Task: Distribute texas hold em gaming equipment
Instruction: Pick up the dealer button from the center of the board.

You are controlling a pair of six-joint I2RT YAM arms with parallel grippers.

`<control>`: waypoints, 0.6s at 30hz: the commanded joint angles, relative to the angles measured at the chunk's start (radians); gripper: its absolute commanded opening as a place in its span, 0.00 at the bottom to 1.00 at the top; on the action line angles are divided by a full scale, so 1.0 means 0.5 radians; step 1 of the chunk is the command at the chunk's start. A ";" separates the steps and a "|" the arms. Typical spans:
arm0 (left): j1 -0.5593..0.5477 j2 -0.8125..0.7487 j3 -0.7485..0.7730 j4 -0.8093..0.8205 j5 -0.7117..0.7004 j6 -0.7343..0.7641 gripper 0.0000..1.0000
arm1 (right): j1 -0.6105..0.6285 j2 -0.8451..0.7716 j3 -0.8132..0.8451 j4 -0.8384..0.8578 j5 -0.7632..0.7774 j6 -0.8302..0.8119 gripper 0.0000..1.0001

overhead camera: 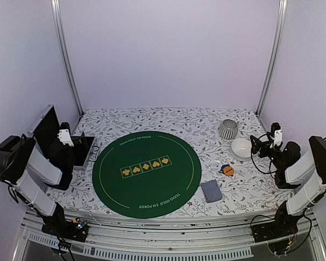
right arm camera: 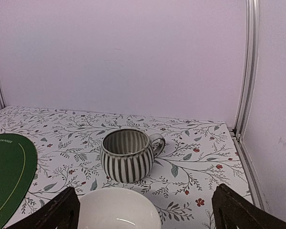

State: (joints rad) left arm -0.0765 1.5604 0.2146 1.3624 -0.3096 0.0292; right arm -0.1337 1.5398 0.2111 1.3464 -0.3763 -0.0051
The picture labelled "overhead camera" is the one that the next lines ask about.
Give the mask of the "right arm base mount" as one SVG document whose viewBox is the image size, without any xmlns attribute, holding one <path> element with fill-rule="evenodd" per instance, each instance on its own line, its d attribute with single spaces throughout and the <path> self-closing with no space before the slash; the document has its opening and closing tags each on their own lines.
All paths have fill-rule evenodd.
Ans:
<svg viewBox="0 0 326 261">
<path fill-rule="evenodd" d="M 270 222 L 253 224 L 256 218 L 267 218 Z M 282 255 L 287 254 L 293 244 L 298 232 L 297 222 L 295 217 L 293 219 L 275 220 L 275 218 L 268 216 L 256 215 L 250 222 L 250 229 L 256 243 L 275 239 L 268 244 L 268 248 L 273 254 Z"/>
</svg>

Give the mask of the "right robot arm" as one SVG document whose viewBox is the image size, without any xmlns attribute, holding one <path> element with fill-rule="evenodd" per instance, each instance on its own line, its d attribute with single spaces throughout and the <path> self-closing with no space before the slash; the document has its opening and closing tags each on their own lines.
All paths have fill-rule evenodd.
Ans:
<svg viewBox="0 0 326 261">
<path fill-rule="evenodd" d="M 278 207 L 272 222 L 251 227 L 256 242 L 297 233 L 297 222 L 326 193 L 326 137 L 311 136 L 310 148 L 304 154 L 293 141 L 281 149 L 278 131 L 267 133 L 266 137 L 267 141 L 250 137 L 251 154 L 270 159 L 275 167 L 272 174 L 279 189 L 298 188 L 299 191 Z"/>
</svg>

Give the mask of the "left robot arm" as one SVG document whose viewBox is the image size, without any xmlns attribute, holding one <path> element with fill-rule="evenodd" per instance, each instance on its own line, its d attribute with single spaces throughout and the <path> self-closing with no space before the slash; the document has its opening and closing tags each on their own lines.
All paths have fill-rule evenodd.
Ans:
<svg viewBox="0 0 326 261">
<path fill-rule="evenodd" d="M 73 148 L 58 139 L 52 142 L 48 158 L 36 147 L 35 139 L 25 135 L 11 135 L 0 143 L 0 181 L 35 209 L 45 230 L 58 236 L 65 236 L 74 225 L 65 219 L 63 207 L 45 194 L 41 184 L 67 190 L 74 161 Z"/>
</svg>

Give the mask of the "blue small blind button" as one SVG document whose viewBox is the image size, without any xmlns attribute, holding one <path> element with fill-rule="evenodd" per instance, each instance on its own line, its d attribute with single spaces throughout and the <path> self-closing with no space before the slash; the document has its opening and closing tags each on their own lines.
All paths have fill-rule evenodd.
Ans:
<svg viewBox="0 0 326 261">
<path fill-rule="evenodd" d="M 224 170 L 225 170 L 226 168 L 228 168 L 228 167 L 229 167 L 229 164 L 222 165 L 222 166 L 221 166 L 221 170 L 223 170 L 223 172 L 224 172 Z"/>
</svg>

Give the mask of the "orange big blind button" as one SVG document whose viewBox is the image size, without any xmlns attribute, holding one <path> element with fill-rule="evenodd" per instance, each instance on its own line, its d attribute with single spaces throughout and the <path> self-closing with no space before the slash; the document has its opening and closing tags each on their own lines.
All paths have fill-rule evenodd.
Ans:
<svg viewBox="0 0 326 261">
<path fill-rule="evenodd" d="M 226 166 L 223 168 L 223 173 L 226 175 L 226 176 L 233 176 L 234 175 L 234 169 L 230 166 Z"/>
</svg>

